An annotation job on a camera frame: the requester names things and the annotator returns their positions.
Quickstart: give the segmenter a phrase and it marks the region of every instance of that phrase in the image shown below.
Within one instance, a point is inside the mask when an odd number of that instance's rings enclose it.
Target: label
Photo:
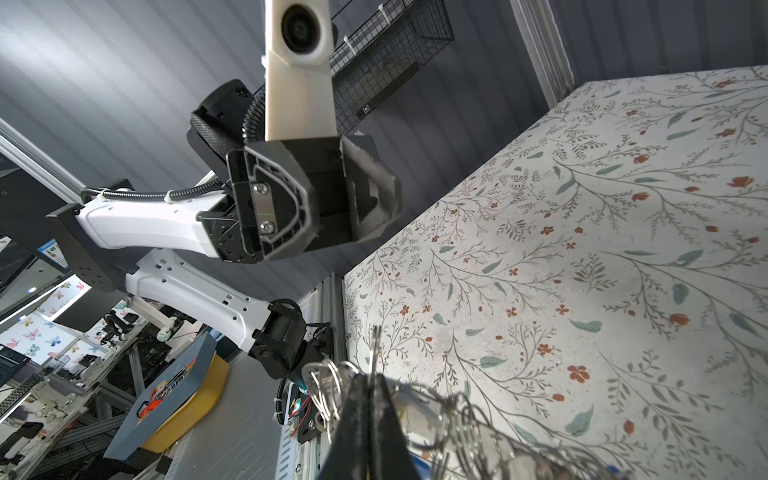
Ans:
[[[51,238],[49,241],[45,242],[45,245],[38,248],[38,252],[55,261],[62,267],[69,268],[67,259],[64,258],[64,254],[61,253],[61,250],[59,250],[58,243],[56,243],[55,238]]]

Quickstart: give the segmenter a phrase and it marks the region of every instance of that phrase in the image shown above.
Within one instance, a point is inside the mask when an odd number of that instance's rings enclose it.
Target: black wire basket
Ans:
[[[384,3],[331,55],[339,135],[349,133],[453,40],[444,0]]]

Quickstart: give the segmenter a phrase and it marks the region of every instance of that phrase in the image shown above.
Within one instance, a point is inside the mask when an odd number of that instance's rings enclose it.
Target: screw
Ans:
[[[275,233],[275,224],[272,222],[261,222],[259,224],[259,232],[264,235]]]
[[[270,192],[270,186],[267,184],[258,183],[253,185],[253,191],[260,195],[266,195]]]

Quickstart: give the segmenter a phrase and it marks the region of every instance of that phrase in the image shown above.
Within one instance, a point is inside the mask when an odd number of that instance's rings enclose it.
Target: red flower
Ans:
[[[730,181],[729,185],[731,187],[743,188],[743,187],[746,187],[747,185],[751,184],[754,181],[755,181],[755,179],[752,178],[752,177],[736,177],[736,178],[734,178],[733,180]]]
[[[715,84],[715,88],[725,88],[725,87],[727,87],[728,85],[730,85],[730,84],[732,84],[734,82],[735,82],[735,80],[733,80],[732,78],[729,78],[729,79],[723,80],[723,81],[718,81]]]
[[[735,133],[736,133],[736,128],[726,128],[725,130],[721,131],[719,134],[716,134],[715,137],[718,137],[718,138],[730,137]]]
[[[576,380],[579,383],[584,383],[589,380],[589,373],[587,373],[587,367],[585,366],[569,366],[568,371],[571,372],[571,380]]]
[[[686,326],[690,322],[688,315],[682,313],[673,313],[670,315],[670,323],[676,323],[680,326]]]
[[[539,344],[536,350],[538,350],[538,353],[541,356],[544,356],[548,353],[552,353],[552,349],[546,343]]]

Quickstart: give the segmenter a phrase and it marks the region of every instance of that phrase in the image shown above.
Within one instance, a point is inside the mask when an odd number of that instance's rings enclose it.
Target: floral tablecloth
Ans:
[[[344,280],[349,354],[638,478],[768,478],[768,68],[596,81]]]

